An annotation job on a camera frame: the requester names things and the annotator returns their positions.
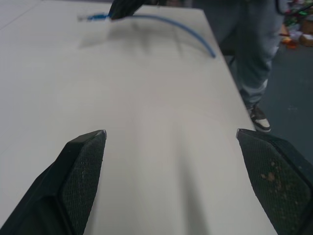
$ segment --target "shoe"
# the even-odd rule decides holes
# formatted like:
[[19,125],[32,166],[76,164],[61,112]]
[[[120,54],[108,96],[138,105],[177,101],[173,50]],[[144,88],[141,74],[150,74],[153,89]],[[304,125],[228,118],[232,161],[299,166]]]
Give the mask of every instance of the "shoe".
[[254,105],[252,109],[248,110],[248,112],[250,113],[250,118],[257,131],[270,132],[269,122],[258,105]]

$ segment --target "leg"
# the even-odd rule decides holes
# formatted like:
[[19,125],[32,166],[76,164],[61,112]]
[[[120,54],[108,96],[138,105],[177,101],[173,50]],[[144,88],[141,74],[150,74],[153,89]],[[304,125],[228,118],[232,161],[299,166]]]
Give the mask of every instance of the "leg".
[[236,60],[239,91],[251,109],[265,92],[283,16],[276,12],[275,0],[246,0],[241,4]]
[[235,30],[239,20],[239,0],[193,0],[193,5],[204,10],[219,44]]

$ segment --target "blue cable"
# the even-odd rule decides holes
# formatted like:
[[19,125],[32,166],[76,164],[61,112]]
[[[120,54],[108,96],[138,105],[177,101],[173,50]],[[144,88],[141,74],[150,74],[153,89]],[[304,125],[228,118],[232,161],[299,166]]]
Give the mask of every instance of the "blue cable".
[[[85,19],[87,21],[98,21],[98,20],[105,20],[106,18],[109,18],[109,17],[110,16],[106,15],[106,14],[96,14],[96,15],[87,16],[87,17],[85,17]],[[193,29],[185,26],[182,23],[179,23],[177,21],[171,20],[171,19],[166,18],[166,17],[155,16],[155,15],[133,15],[133,16],[130,16],[130,17],[158,20],[158,21],[162,21],[162,22],[165,22],[165,23],[168,23],[168,24],[175,25],[175,26],[177,26],[177,27],[187,31],[188,33],[190,33],[195,38],[197,38],[205,46],[205,48],[208,50],[208,52],[211,54],[211,56],[213,58],[216,57],[216,54],[215,54],[214,50],[211,48],[211,46],[209,45],[209,43],[202,36],[200,36],[196,31],[194,31]]]

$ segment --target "dark carpet floor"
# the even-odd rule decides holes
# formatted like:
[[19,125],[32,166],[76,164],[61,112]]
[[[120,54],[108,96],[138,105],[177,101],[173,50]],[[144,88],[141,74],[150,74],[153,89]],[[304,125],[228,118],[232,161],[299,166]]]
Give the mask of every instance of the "dark carpet floor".
[[282,48],[260,107],[271,134],[288,140],[313,163],[313,48]]

